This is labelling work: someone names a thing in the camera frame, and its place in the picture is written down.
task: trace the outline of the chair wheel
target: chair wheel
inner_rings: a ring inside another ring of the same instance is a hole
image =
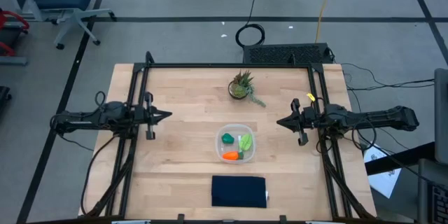
[[[115,16],[115,14],[113,12],[110,12],[109,16],[111,17],[112,21],[117,22],[117,17]]]

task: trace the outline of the potted plant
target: potted plant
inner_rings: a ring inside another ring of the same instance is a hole
[[[253,77],[251,77],[251,72],[249,72],[249,70],[245,71],[243,74],[241,74],[240,70],[229,83],[229,94],[233,99],[244,99],[246,96],[249,96],[252,102],[259,104],[262,107],[266,107],[264,102],[255,97],[255,88],[252,85],[252,79]]]

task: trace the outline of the black floor line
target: black floor line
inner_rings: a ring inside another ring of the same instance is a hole
[[[431,28],[431,31],[433,32],[435,42],[439,46],[440,52],[442,53],[443,57],[445,58],[445,61],[448,64],[448,49],[447,45],[445,44],[444,39],[442,38],[442,35],[440,35],[440,31],[437,28],[437,25],[435,24],[436,20],[441,20],[440,18],[433,18],[431,16],[431,13],[428,9],[428,6],[425,3],[425,0],[417,0],[419,2],[421,11],[423,11],[423,14],[425,15],[425,18],[428,19],[429,27]]]
[[[102,0],[96,0],[93,8],[99,8]],[[94,18],[90,18],[87,28],[92,30],[93,24],[95,23]],[[70,74],[67,79],[64,91],[62,93],[61,100],[59,102],[59,106],[57,107],[56,113],[61,113],[67,106],[67,102],[69,101],[71,90],[73,89],[73,85],[75,83],[76,74],[78,73],[79,66],[84,56],[85,48],[87,47],[89,41],[89,35],[85,32],[83,38],[81,39],[78,52],[76,53],[75,60],[73,61],[73,65],[71,66]],[[26,223],[29,212],[32,209],[34,198],[36,197],[37,190],[39,189],[39,185],[41,184],[42,176],[45,171],[48,158],[50,157],[51,149],[56,139],[56,134],[50,130],[45,141],[45,145],[42,150],[42,154],[37,163],[36,171],[34,172],[33,179],[28,187],[27,194],[25,196],[22,208],[20,209],[19,216],[17,217],[17,223]]]
[[[248,17],[118,17],[118,22],[246,22]],[[317,22],[319,17],[251,17],[253,22]],[[415,23],[427,22],[426,17],[322,17],[322,22]],[[448,22],[448,17],[440,17]],[[112,22],[108,17],[97,17],[95,22]]]

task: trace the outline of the white paper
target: white paper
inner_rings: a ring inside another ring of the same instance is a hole
[[[376,148],[368,149],[364,154],[364,163],[376,160],[378,158],[386,157],[386,154],[382,153]],[[387,198],[392,195],[393,188],[397,183],[398,175],[400,175],[401,168],[393,171],[383,172],[381,174],[375,174],[368,176],[369,184],[372,188]]]

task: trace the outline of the navy towel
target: navy towel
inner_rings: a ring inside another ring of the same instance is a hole
[[[266,208],[266,180],[254,176],[213,176],[211,205]]]

